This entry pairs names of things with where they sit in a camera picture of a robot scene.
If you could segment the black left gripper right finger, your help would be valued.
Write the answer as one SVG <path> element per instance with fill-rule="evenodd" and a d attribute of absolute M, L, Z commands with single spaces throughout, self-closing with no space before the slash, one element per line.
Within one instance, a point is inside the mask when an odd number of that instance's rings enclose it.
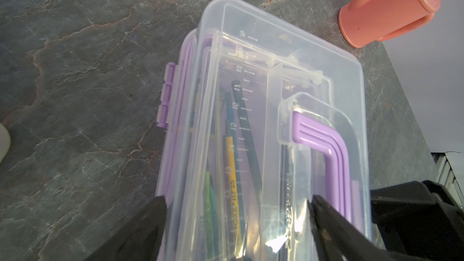
<path fill-rule="evenodd" d="M 320 195 L 307 201 L 320 261 L 386 261 L 388 254 L 364 237 Z"/>

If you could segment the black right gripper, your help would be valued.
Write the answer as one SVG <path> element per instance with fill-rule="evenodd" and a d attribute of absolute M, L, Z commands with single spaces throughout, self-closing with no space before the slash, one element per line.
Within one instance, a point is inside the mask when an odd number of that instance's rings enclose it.
<path fill-rule="evenodd" d="M 429 180 L 371 190 L 372 221 L 385 248 L 431 261 L 464 258 L 464 212 Z"/>

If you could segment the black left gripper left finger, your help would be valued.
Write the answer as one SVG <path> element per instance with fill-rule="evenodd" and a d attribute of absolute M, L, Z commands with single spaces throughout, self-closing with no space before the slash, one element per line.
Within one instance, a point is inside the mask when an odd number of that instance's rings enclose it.
<path fill-rule="evenodd" d="M 155 261 L 160 250 L 166 217 L 165 198 L 158 196 L 87 257 L 87 260 Z"/>

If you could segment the purple toolbox with clear lid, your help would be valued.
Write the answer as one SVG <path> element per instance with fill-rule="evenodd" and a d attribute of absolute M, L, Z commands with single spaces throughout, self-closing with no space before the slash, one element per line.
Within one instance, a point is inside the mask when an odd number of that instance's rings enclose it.
<path fill-rule="evenodd" d="M 157 125 L 161 261 L 207 261 L 205 174 L 217 261 L 233 255 L 225 138 L 233 137 L 243 261 L 315 261 L 307 201 L 320 195 L 372 237 L 364 77 L 354 55 L 242 0 L 213 0 L 166 66 Z M 261 205 L 239 129 L 242 85 L 262 176 Z"/>

